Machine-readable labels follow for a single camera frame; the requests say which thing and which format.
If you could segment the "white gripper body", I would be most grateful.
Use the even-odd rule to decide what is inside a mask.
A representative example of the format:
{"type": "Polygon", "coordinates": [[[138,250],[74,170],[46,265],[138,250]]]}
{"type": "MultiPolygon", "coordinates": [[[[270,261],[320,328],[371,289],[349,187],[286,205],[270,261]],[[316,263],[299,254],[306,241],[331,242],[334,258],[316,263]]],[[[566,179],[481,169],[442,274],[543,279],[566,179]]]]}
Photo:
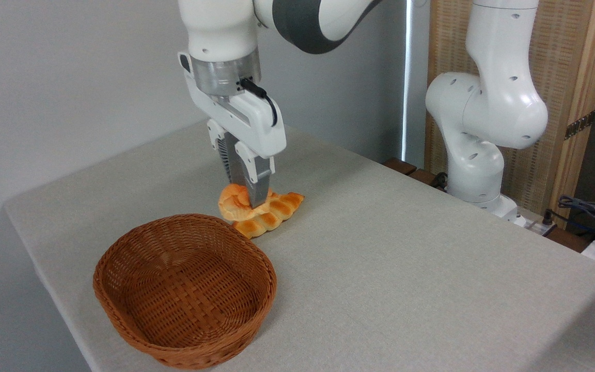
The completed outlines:
{"type": "Polygon", "coordinates": [[[273,125],[272,107],[267,99],[261,99],[250,91],[243,90],[228,97],[208,95],[197,87],[189,54],[179,52],[179,60],[192,101],[220,127],[265,159],[286,148],[283,118],[278,107],[275,108],[277,123],[273,125]]]}

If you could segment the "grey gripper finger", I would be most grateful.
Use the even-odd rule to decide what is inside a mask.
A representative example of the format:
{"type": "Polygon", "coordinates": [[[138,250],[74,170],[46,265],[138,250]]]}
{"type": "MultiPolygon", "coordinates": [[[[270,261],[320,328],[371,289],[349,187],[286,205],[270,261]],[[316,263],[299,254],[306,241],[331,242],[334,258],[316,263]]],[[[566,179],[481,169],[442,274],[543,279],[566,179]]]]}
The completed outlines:
{"type": "Polygon", "coordinates": [[[246,187],[253,209],[266,203],[271,176],[275,173],[274,157],[260,157],[243,142],[234,145],[234,183],[246,187]]]}
{"type": "Polygon", "coordinates": [[[245,168],[241,163],[240,157],[236,153],[236,143],[238,139],[217,124],[215,120],[209,119],[206,122],[212,147],[217,150],[219,157],[225,169],[229,183],[246,186],[245,168]]]}

